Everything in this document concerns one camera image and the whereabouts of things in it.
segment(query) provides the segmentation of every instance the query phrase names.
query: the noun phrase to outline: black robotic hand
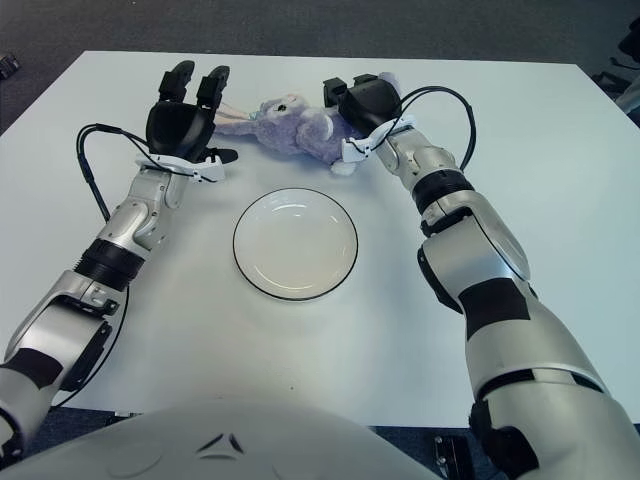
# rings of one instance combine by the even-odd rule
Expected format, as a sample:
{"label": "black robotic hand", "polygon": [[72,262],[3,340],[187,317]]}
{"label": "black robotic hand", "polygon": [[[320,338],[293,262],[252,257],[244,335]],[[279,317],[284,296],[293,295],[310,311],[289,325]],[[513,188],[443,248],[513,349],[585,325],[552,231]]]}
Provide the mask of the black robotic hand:
{"label": "black robotic hand", "polygon": [[165,72],[158,89],[160,99],[147,119],[149,151],[191,163],[201,163],[213,155],[219,156],[222,163],[232,162],[238,158],[234,150],[207,146],[215,129],[213,120],[222,100],[222,90],[227,85],[229,67],[216,67],[203,77],[198,88],[198,102],[191,105],[183,100],[194,66],[194,62],[185,60],[172,71]]}

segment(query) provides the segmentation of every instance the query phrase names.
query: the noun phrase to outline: black cable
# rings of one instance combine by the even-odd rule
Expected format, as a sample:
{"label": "black cable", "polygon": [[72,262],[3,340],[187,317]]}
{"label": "black cable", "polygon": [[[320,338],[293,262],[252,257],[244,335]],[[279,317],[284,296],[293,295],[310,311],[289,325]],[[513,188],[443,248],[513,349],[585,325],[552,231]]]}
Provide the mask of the black cable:
{"label": "black cable", "polygon": [[107,353],[104,355],[104,357],[102,357],[102,361],[98,364],[98,366],[95,368],[93,373],[91,373],[91,375],[87,377],[87,379],[82,383],[82,385],[78,387],[77,390],[75,390],[73,393],[71,393],[67,398],[62,400],[57,405],[54,405],[53,407],[51,407],[51,409],[49,410],[50,412],[53,412],[59,409],[60,407],[65,405],[68,401],[70,401],[73,397],[78,395],[84,389],[84,387],[86,387],[89,384],[89,382],[93,380],[93,377],[95,377],[98,374],[100,369],[106,363],[107,359],[111,355],[111,352],[113,351],[113,348],[116,346],[116,342],[118,341],[118,338],[120,337],[120,333],[122,332],[122,327],[124,326],[125,318],[127,318],[127,310],[129,308],[130,295],[131,295],[131,288],[127,285],[127,293],[124,300],[124,307],[122,308],[122,317],[120,317],[120,325],[118,325],[118,330],[116,330],[116,334],[113,337],[113,342],[111,342],[111,345],[109,346],[109,350],[107,350]]}
{"label": "black cable", "polygon": [[[142,147],[140,146],[140,144],[142,144],[144,146],[148,146],[147,142],[145,140],[143,140],[142,138],[138,137],[137,135],[134,135],[131,132],[127,132],[126,130],[123,130],[123,129],[119,128],[119,127],[114,127],[112,125],[105,125],[103,123],[94,123],[94,124],[91,124],[91,125],[85,125],[84,127],[82,127],[80,129],[80,131],[78,132],[78,136],[76,138],[76,154],[78,156],[78,163],[80,165],[80,170],[82,171],[82,174],[84,176],[85,181],[89,184],[89,189],[91,190],[91,193],[93,194],[93,197],[96,199],[96,203],[98,204],[98,208],[100,209],[100,213],[102,213],[102,217],[105,219],[105,221],[109,221],[109,218],[110,218],[109,209],[107,208],[107,205],[106,205],[106,203],[104,201],[104,198],[102,197],[102,194],[100,193],[100,190],[98,189],[98,186],[96,185],[95,178],[93,176],[93,172],[91,170],[91,166],[89,165],[89,162],[87,161],[87,157],[85,155],[85,149],[84,149],[84,144],[85,144],[85,141],[86,141],[87,137],[93,132],[103,132],[103,133],[112,133],[112,134],[122,135],[127,140],[129,140],[138,150],[140,150],[140,152],[142,152],[142,154],[158,170],[163,171],[163,172],[167,172],[167,173],[171,173],[173,175],[180,175],[180,176],[183,176],[183,177],[192,177],[193,176],[193,175],[191,175],[189,173],[174,172],[173,170],[160,165],[158,162],[153,160],[153,158],[151,158],[151,156],[147,152],[145,152],[142,149]],[[215,180],[211,180],[210,178],[207,178],[207,177],[204,177],[204,176],[200,176],[200,178],[202,180],[206,181],[206,182],[215,183]]]}
{"label": "black cable", "polygon": [[[387,140],[387,138],[389,138],[389,135],[391,135],[391,133],[393,132],[393,129],[396,127],[396,125],[398,124],[398,122],[400,121],[400,119],[402,118],[404,113],[409,109],[409,107],[411,106],[411,104],[413,102],[415,102],[418,98],[422,97],[423,95],[426,95],[427,93],[432,93],[432,92],[444,92],[444,93],[448,93],[449,95],[454,96],[455,98],[457,98],[460,101],[460,103],[462,103],[462,105],[464,106],[465,111],[467,112],[467,118],[469,119],[469,130],[470,130],[469,131],[469,143],[467,144],[467,150],[466,150],[466,152],[464,154],[462,162],[460,163],[460,170],[464,171],[464,169],[469,164],[469,161],[471,160],[471,156],[473,155],[473,152],[474,152],[474,150],[476,148],[476,135],[477,135],[476,120],[475,120],[475,117],[473,115],[473,109],[471,108],[471,105],[469,104],[469,102],[467,102],[467,100],[462,95],[460,95],[458,92],[456,92],[455,90],[452,90],[450,88],[447,88],[447,87],[440,87],[440,86],[421,87],[421,88],[417,88],[417,89],[413,90],[412,92],[410,92],[407,95],[405,95],[404,97],[402,97],[400,102],[398,102],[397,106],[403,105],[409,99],[411,99],[411,100],[409,101],[409,103],[407,103],[406,106],[404,106],[402,108],[402,111],[400,112],[400,115],[398,115],[398,117],[396,117],[396,120],[391,125],[391,128],[389,129],[389,131],[385,134],[384,137],[382,137],[382,139],[376,144],[376,146],[371,149],[371,151],[376,150],[380,145],[382,145]],[[358,148],[358,146],[354,142],[349,141],[348,143],[351,143],[356,148],[356,150],[358,152],[365,153],[363,150]]]}
{"label": "black cable", "polygon": [[[110,215],[109,209],[107,208],[107,205],[106,205],[106,203],[104,201],[104,198],[102,197],[102,193],[100,193],[100,189],[98,188],[98,185],[95,182],[95,178],[93,176],[93,172],[91,171],[91,166],[89,165],[89,162],[87,161],[87,157],[85,155],[85,150],[84,150],[85,141],[86,141],[87,137],[93,132],[113,133],[113,134],[122,135],[127,140],[129,140],[138,150],[140,150],[140,152],[142,152],[142,154],[151,163],[153,163],[153,165],[155,165],[158,170],[161,170],[161,171],[167,172],[167,173],[171,173],[173,175],[180,175],[180,176],[183,176],[183,177],[192,177],[193,176],[193,175],[188,174],[188,173],[174,172],[173,170],[170,170],[170,169],[160,165],[155,160],[153,160],[153,158],[151,158],[151,156],[147,152],[145,152],[142,149],[142,147],[140,146],[140,144],[142,144],[142,145],[148,147],[147,142],[145,140],[143,140],[142,138],[138,137],[137,135],[134,135],[133,133],[127,132],[126,130],[123,130],[123,129],[119,128],[119,127],[114,127],[112,125],[105,125],[105,124],[102,124],[102,123],[94,123],[94,124],[91,124],[91,125],[85,125],[84,127],[82,127],[80,129],[80,131],[78,132],[78,136],[76,137],[76,154],[78,156],[78,164],[80,165],[80,170],[82,170],[82,174],[84,175],[84,179],[89,184],[89,188],[91,189],[91,193],[93,193],[93,196],[96,199],[96,203],[98,204],[98,208],[100,208],[100,212],[102,213],[102,216],[104,217],[104,221],[105,222],[109,221],[109,219],[111,218],[111,215]],[[202,180],[204,180],[206,182],[209,182],[209,183],[216,183],[215,180],[211,180],[210,178],[207,178],[207,177],[200,176],[200,178],[202,178]],[[122,327],[124,326],[124,321],[127,318],[127,310],[129,308],[129,298],[130,298],[130,296],[131,296],[131,287],[129,285],[127,285],[124,306],[122,308],[122,317],[120,318],[120,325],[118,325],[118,330],[116,331],[116,334],[113,337],[113,342],[111,342],[111,345],[109,346],[109,349],[107,350],[107,353],[104,355],[104,357],[102,357],[102,360],[100,361],[98,366],[93,370],[91,375],[89,375],[87,377],[87,379],[82,383],[82,385],[80,385],[75,391],[73,391],[67,398],[62,400],[60,403],[58,403],[57,405],[54,405],[53,407],[51,407],[50,411],[57,410],[58,408],[62,407],[67,402],[69,402],[76,395],[78,395],[89,384],[89,382],[91,382],[91,380],[93,380],[93,378],[98,374],[100,369],[106,363],[107,359],[111,355],[111,352],[113,351],[113,349],[114,349],[114,347],[116,345],[116,342],[118,341],[118,338],[120,337],[120,333],[122,332]]]}

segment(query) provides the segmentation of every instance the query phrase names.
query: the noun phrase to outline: white bracket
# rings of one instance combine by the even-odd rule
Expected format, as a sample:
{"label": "white bracket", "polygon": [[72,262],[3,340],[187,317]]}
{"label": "white bracket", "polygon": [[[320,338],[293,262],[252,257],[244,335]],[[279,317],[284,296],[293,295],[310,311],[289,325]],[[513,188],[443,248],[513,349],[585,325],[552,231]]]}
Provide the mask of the white bracket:
{"label": "white bracket", "polygon": [[217,155],[212,159],[207,157],[204,162],[191,163],[179,157],[171,157],[169,155],[152,155],[149,156],[157,163],[151,162],[145,155],[138,153],[136,155],[136,163],[140,166],[158,167],[160,165],[172,172],[189,175],[190,182],[202,182],[202,177],[206,177],[213,182],[224,180],[224,168],[222,161]]}
{"label": "white bracket", "polygon": [[[371,152],[380,141],[387,135],[387,133],[393,127],[396,119],[389,120],[376,128],[367,138],[356,140],[353,137],[342,139],[342,161],[345,163],[362,162],[369,158]],[[393,132],[406,127],[413,127],[415,125],[415,118],[413,115],[405,115],[400,118],[398,123],[393,127]]]}

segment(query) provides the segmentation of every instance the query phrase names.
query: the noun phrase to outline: silver metal arm segment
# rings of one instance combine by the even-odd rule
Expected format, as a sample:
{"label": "silver metal arm segment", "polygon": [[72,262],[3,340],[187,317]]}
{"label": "silver metal arm segment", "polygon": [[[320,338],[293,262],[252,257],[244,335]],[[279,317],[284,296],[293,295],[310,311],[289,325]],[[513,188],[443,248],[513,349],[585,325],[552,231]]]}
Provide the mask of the silver metal arm segment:
{"label": "silver metal arm segment", "polygon": [[414,128],[377,153],[422,215],[422,272],[440,302],[466,317],[470,423],[496,466],[527,480],[640,478],[633,424],[540,303],[522,247],[452,155]]}
{"label": "silver metal arm segment", "polygon": [[127,198],[18,327],[0,365],[0,465],[19,459],[59,390],[82,385],[111,332],[105,320],[169,230],[188,177],[142,168]]}

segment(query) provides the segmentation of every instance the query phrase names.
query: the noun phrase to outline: purple stuffed rabbit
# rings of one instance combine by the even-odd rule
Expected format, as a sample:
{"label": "purple stuffed rabbit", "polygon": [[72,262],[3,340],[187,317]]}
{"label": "purple stuffed rabbit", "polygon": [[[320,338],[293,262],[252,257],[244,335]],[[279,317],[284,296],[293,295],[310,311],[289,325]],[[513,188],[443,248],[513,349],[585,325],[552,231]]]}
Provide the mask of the purple stuffed rabbit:
{"label": "purple stuffed rabbit", "polygon": [[[393,75],[380,74],[396,90]],[[255,135],[260,143],[281,153],[309,153],[331,166],[338,175],[351,175],[355,163],[342,161],[342,139],[362,138],[338,113],[337,107],[310,107],[299,95],[269,100],[257,112],[246,114],[221,104],[216,114],[216,133]]]}

